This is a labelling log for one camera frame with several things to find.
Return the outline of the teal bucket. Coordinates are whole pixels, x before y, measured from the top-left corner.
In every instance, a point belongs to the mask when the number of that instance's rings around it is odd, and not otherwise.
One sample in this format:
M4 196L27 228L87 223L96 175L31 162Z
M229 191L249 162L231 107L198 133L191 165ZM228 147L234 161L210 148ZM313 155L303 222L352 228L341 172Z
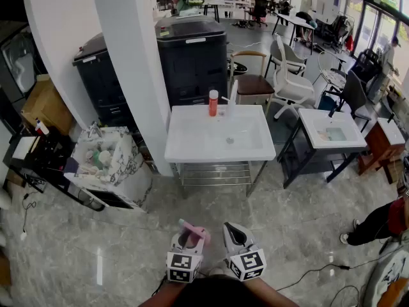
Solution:
M319 110L331 111L337 108L337 102L325 91L320 96Z

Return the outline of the long white desk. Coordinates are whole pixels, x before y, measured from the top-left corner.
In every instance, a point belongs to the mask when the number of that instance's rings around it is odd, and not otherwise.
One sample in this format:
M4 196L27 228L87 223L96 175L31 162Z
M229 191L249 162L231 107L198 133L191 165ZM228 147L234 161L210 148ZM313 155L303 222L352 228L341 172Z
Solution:
M315 31L316 28L314 26L311 26L309 23L306 22L306 20L301 19L300 17L291 17L289 15L283 15L283 14L280 14L280 13L275 13L275 14L277 16L277 21L276 21L274 29L272 31L272 36L274 36L276 34L276 32L277 32L276 29L277 29L277 26L280 23L280 19L288 21L289 24L293 25L291 38L290 38L290 41L289 41L289 46L290 47L292 47L292 45L293 45L293 41L294 41L294 38L295 38L295 31L296 31L297 26L299 26L301 28L304 28L304 29L309 29L311 31L311 42L309 44L309 48L310 48L310 52L312 54L313 49L314 49L314 45L315 45L315 43L314 43L314 31Z

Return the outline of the white bottle with blue cap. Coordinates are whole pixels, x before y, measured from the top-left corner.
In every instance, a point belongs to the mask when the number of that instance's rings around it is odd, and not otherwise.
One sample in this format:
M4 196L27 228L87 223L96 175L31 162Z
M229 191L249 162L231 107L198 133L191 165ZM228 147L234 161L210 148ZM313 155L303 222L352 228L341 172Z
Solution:
M48 136L50 133L49 129L45 126L45 124L38 118L36 119L35 131L44 136Z

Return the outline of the large black machine cabinet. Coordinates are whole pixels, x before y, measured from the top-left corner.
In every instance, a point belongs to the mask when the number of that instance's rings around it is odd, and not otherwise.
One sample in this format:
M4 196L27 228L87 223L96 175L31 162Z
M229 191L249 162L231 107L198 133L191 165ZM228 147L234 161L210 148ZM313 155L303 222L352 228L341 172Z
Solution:
M228 94L224 27L207 15L163 18L155 25L169 105L207 104L209 92Z

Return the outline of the chrome faucet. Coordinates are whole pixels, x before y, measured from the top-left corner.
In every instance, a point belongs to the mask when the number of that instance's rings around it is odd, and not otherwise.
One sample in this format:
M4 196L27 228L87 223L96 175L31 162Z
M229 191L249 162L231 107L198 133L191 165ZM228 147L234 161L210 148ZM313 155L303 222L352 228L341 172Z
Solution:
M88 133L88 138L92 138L94 136L98 138L102 138L102 131L96 121L93 121L92 124L89 126L89 129L87 130Z

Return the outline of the brown wooden chair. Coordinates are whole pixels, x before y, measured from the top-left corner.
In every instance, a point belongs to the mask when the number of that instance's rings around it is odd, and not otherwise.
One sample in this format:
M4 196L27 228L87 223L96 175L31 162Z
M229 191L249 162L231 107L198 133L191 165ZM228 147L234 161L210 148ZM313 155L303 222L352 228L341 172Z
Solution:
M261 57L260 74L242 74L234 76L234 58L239 56L257 56ZM242 97L255 97L255 96L267 96L267 105L265 108L265 116L268 114L268 110L271 104L271 100L274 94L273 86L263 76L263 70L265 66L266 54L257 51L238 51L233 52L230 55L231 68L230 68L230 87L233 100L236 102L237 96L239 99Z

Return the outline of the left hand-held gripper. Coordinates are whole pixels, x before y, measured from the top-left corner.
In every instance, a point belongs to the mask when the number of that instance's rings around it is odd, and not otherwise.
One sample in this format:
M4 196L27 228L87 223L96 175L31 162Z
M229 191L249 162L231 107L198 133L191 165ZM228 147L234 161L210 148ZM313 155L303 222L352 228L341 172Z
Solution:
M192 234L190 247L185 247L185 230L171 239L171 249L167 252L167 279L178 283L192 283L203 261L205 238Z

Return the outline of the white faucet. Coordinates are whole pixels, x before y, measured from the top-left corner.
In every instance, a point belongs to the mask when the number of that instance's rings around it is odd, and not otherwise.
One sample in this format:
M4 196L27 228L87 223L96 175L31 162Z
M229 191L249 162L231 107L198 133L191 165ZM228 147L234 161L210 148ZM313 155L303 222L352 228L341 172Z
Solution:
M230 97L229 98L222 97L223 100L228 102L227 107L225 108L225 111L224 111L225 117L233 116L233 113L236 107L237 93L238 93L238 80L235 80L231 88Z

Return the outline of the pink spray bottle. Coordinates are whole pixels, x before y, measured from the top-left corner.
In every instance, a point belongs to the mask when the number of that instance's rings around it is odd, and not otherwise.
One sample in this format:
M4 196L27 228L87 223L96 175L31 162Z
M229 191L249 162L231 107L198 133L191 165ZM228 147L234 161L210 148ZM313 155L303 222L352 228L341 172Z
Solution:
M207 229L200 226L194 226L183 219L179 219L179 224L183 229L189 230L198 237L202 238L204 240L204 246L208 246L210 244L211 236Z

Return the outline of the small black machine cabinet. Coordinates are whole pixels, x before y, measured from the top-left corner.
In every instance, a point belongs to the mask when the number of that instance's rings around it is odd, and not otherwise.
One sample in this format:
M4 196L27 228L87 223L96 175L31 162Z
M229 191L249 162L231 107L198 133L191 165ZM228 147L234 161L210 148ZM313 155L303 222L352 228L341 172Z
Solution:
M135 130L132 113L121 89L102 33L80 47L75 66L102 125Z

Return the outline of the white office chair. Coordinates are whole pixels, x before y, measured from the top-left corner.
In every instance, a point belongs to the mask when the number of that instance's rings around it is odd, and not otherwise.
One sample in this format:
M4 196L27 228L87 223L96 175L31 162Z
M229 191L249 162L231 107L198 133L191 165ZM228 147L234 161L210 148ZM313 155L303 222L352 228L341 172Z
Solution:
M287 110L291 111L295 117L298 118L298 109L314 108L316 103L315 90L313 84L302 76L305 67L303 63L300 64L302 69L299 75L289 71L285 46L279 35L275 36L274 43L278 48L281 60L278 64L278 68L275 69L273 73L274 94L268 105L270 105L271 102L275 102L282 106L280 110L274 114L275 121Z

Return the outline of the white washbasin table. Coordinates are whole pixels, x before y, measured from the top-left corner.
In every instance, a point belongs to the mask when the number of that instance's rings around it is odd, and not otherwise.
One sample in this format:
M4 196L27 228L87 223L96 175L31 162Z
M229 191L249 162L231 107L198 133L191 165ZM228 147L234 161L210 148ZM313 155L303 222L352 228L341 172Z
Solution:
M214 117L205 105L173 107L164 157L182 188L239 185L251 195L275 159L263 108L237 105L233 116L225 117L226 107L219 106Z

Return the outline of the person's right forearm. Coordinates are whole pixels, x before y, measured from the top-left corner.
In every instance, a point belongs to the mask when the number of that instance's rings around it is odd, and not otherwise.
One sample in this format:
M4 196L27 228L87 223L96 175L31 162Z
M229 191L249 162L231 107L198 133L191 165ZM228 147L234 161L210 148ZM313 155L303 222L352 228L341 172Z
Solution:
M274 290L261 278L254 278L243 283L267 307L299 307L297 303Z

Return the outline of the grey padded chair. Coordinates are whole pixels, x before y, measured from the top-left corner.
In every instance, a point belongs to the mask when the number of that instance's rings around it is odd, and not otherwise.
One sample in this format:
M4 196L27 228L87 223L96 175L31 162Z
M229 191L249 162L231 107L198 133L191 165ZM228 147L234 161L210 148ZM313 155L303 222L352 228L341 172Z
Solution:
M342 107L346 104L349 106L353 119L360 118L365 123L360 130L361 132L371 121L371 115L366 107L367 97L362 87L362 83L354 71L349 70L346 76L346 83L341 91L336 91L332 86L330 90L325 90L324 95L332 95L338 98L331 105L331 111L341 112Z

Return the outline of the black frame washbasin stand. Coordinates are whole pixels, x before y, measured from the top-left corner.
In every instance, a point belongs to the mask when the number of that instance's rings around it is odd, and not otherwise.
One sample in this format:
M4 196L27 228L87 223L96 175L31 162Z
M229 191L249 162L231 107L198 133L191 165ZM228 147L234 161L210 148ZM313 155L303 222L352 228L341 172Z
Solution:
M326 173L329 183L368 145L348 113L299 109L299 119L284 144L281 164L287 189L300 175Z

